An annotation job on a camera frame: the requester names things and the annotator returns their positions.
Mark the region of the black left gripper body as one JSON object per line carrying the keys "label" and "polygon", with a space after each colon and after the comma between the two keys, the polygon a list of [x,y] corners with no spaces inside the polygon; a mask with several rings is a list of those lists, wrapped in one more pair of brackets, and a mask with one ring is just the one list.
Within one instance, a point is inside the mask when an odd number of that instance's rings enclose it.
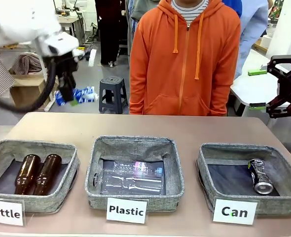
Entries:
{"label": "black left gripper body", "polygon": [[53,64],[55,64],[55,74],[61,75],[63,72],[73,73],[78,69],[78,63],[74,59],[72,52],[68,52],[61,56],[44,56],[42,59],[48,72],[51,71]]}

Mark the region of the printed aluminium drink can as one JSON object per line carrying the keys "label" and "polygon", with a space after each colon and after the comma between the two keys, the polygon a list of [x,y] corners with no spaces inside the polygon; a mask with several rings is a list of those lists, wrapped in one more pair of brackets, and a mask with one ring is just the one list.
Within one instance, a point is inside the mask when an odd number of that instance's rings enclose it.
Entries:
{"label": "printed aluminium drink can", "polygon": [[268,195],[273,192],[272,181],[265,173],[265,164],[261,159],[252,159],[248,162],[248,171],[251,174],[254,190],[261,195]]}

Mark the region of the brown glass bottle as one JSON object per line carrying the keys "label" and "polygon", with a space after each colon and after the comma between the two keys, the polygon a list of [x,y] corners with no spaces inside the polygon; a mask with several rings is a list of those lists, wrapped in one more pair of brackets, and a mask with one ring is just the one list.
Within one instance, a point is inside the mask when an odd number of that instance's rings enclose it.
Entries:
{"label": "brown glass bottle", "polygon": [[15,179],[15,195],[27,195],[35,182],[41,159],[38,155],[29,154],[24,157]]}
{"label": "brown glass bottle", "polygon": [[62,158],[57,154],[50,154],[35,179],[35,189],[33,195],[45,196],[51,190],[55,178],[59,173],[62,164]]}

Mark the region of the small pink-label plastic bottle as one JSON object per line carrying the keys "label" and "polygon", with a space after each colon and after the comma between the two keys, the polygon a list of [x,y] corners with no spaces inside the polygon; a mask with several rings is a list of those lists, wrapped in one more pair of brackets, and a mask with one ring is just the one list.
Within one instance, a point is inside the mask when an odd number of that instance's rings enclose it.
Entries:
{"label": "small pink-label plastic bottle", "polygon": [[164,170],[164,165],[162,161],[156,162],[143,162],[143,161],[134,161],[134,162],[120,162],[115,161],[113,165],[114,171],[130,172],[134,171],[137,173],[150,173],[162,175]]}

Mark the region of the large clear plastic bottle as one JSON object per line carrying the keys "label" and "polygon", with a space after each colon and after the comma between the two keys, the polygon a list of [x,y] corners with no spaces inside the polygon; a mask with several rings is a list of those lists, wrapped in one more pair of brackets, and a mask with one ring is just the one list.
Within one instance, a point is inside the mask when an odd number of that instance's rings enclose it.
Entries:
{"label": "large clear plastic bottle", "polygon": [[163,195],[164,181],[151,175],[136,175],[104,169],[95,173],[93,187],[103,195]]}

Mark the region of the grey fabric bottle basket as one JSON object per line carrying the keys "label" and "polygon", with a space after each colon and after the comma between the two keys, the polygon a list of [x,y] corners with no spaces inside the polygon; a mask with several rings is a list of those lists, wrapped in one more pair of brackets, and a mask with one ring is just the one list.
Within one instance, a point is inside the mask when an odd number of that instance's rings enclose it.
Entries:
{"label": "grey fabric bottle basket", "polygon": [[[41,164],[38,174],[50,154],[62,158],[62,164],[54,184],[45,196],[33,195],[35,182],[27,195],[15,195],[15,179],[24,157],[38,155]],[[0,200],[22,202],[24,210],[33,214],[51,214],[59,211],[70,191],[79,167],[77,148],[70,144],[44,141],[2,140],[0,141]]]}

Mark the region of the grey fabric plastic basket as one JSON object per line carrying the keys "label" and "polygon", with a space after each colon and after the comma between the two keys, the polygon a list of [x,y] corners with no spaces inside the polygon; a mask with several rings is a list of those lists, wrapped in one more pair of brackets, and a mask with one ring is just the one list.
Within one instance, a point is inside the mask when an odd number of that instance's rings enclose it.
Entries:
{"label": "grey fabric plastic basket", "polygon": [[[113,170],[115,161],[120,162],[156,162],[162,161],[162,175],[137,173],[162,178],[165,194],[163,195],[103,195],[93,187],[95,173],[104,169]],[[89,206],[105,210],[108,198],[119,198],[147,202],[147,211],[173,212],[184,194],[184,178],[181,161],[174,140],[165,137],[148,136],[107,136],[98,137],[92,147],[91,158],[86,172],[85,191]]]}

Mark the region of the white Can label card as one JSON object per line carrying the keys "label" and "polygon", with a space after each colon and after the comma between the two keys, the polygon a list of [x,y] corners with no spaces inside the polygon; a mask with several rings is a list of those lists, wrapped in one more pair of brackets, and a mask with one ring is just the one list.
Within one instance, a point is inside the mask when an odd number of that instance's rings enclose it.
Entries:
{"label": "white Can label card", "polygon": [[217,199],[213,221],[219,223],[253,225],[257,202]]}

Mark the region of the white clothes table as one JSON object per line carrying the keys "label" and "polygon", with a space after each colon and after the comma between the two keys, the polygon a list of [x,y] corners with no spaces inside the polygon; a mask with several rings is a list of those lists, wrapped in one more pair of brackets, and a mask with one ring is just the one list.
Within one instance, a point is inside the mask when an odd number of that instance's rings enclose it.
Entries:
{"label": "white clothes table", "polygon": [[[11,75],[14,75],[14,73],[10,72],[10,68],[12,67],[14,63],[14,60],[20,53],[23,53],[23,52],[32,52],[38,55],[38,53],[36,52],[36,47],[30,41],[0,47],[0,60],[2,63],[4,63],[5,67],[8,69]],[[38,57],[40,59],[40,63],[42,66],[42,71],[38,74],[43,75],[44,79],[46,80],[47,68],[44,65],[44,62],[41,59],[41,57],[39,55]]]}

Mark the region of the plaid cloth heap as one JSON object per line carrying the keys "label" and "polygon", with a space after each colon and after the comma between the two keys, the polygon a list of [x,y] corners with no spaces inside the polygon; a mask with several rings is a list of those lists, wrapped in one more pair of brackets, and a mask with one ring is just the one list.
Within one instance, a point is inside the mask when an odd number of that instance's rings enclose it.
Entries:
{"label": "plaid cloth heap", "polygon": [[38,74],[41,71],[40,59],[36,53],[32,52],[20,53],[10,68],[10,72],[15,75]]}

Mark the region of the large cardboard box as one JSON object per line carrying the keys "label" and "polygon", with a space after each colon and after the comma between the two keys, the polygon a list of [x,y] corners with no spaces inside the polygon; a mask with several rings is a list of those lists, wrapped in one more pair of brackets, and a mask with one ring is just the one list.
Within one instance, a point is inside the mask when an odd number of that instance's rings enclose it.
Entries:
{"label": "large cardboard box", "polygon": [[10,95],[16,107],[23,107],[36,100],[45,87],[45,79],[41,74],[12,75],[15,79]]}

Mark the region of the white rounded side table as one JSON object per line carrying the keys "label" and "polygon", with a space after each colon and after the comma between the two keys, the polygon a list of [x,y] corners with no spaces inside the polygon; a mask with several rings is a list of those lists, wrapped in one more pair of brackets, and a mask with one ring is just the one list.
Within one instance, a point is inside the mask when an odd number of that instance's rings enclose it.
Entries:
{"label": "white rounded side table", "polygon": [[275,119],[270,119],[265,109],[251,108],[251,105],[261,105],[270,102],[277,96],[277,78],[271,74],[249,76],[248,72],[260,69],[269,59],[255,50],[250,50],[242,68],[242,74],[234,80],[231,93],[236,97],[234,110],[240,117],[256,117],[266,125],[272,125]]}

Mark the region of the white background work table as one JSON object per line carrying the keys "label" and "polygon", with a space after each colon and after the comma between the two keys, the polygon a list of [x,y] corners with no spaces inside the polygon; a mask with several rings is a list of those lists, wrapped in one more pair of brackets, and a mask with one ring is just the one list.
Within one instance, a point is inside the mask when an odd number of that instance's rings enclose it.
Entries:
{"label": "white background work table", "polygon": [[64,32],[77,38],[81,44],[81,24],[77,17],[57,15],[59,24]]}

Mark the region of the bystander in light blue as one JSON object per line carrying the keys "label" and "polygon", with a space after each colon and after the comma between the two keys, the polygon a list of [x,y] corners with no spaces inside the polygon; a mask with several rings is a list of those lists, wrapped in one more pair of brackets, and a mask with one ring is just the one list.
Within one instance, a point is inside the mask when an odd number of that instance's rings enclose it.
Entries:
{"label": "bystander in light blue", "polygon": [[243,65],[251,47],[261,37],[268,24],[269,0],[222,0],[239,16],[241,34],[234,78],[242,74]]}

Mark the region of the bystander in black clothes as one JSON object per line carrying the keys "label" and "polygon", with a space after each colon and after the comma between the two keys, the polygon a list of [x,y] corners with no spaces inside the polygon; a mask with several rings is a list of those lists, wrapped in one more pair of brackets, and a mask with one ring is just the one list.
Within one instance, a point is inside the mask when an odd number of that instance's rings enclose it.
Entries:
{"label": "bystander in black clothes", "polygon": [[125,39],[127,29],[122,13],[125,0],[95,0],[100,36],[101,64],[114,67],[119,53],[120,41]]}

